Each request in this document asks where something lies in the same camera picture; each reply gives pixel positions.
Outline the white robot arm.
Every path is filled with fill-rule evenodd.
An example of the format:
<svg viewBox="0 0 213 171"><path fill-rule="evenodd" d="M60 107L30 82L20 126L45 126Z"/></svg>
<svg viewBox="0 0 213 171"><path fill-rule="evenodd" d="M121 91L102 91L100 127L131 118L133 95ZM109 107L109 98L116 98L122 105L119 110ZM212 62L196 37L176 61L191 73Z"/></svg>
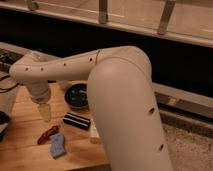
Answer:
<svg viewBox="0 0 213 171"><path fill-rule="evenodd" d="M49 101L49 81L85 80L89 109L112 171L173 171L151 63L141 49L104 48L50 61L31 51L9 73L37 104Z"/></svg>

